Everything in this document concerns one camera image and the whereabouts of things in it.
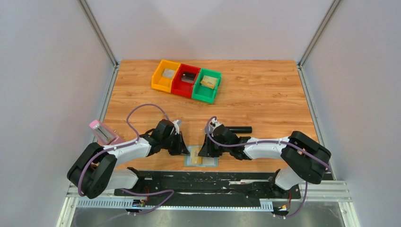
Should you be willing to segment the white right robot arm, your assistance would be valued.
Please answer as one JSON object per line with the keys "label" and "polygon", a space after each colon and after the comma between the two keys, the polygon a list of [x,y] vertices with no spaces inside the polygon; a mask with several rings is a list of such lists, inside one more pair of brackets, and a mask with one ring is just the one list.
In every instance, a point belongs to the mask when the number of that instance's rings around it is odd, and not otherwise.
{"label": "white right robot arm", "polygon": [[238,160],[283,160],[287,167],[273,178],[273,183],[283,190],[302,182],[320,184],[330,169],[331,152],[300,131],[278,139],[258,139],[237,136],[219,122],[209,123],[198,155],[219,157],[225,152]]}

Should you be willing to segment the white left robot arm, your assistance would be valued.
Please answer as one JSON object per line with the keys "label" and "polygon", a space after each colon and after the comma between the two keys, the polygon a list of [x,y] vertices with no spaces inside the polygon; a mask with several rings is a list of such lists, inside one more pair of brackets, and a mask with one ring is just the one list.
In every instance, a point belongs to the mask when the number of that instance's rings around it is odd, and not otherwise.
{"label": "white left robot arm", "polygon": [[141,134],[139,138],[116,145],[101,146],[90,143],[72,165],[67,179],[78,188],[81,196],[94,199],[105,190],[133,189],[141,176],[139,171],[117,166],[137,158],[149,157],[166,149],[172,156],[188,155],[180,131],[181,120],[162,119],[156,128]]}

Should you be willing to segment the teal card holder wallet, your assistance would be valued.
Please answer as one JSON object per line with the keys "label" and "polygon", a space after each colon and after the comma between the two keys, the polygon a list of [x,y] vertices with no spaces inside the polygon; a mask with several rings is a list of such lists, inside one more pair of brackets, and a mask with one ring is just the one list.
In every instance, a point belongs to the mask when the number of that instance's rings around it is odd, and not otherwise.
{"label": "teal card holder wallet", "polygon": [[187,147],[190,155],[184,156],[183,165],[185,167],[217,167],[218,158],[215,157],[201,157],[198,153],[201,150],[201,146],[188,146]]}

